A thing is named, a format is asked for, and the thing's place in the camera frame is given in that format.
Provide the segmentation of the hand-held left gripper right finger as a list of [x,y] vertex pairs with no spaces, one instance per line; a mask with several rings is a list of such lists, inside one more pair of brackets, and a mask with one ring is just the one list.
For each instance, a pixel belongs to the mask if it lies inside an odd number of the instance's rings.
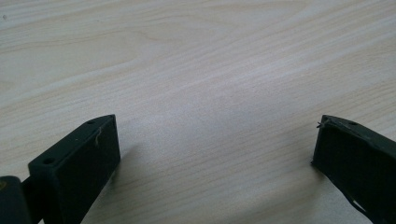
[[373,224],[396,224],[396,142],[359,123],[324,115],[311,164]]

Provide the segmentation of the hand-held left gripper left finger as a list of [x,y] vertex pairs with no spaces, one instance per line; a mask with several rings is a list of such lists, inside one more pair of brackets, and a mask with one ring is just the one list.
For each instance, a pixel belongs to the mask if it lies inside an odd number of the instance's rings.
[[32,221],[80,224],[120,163],[116,117],[91,119],[29,162]]

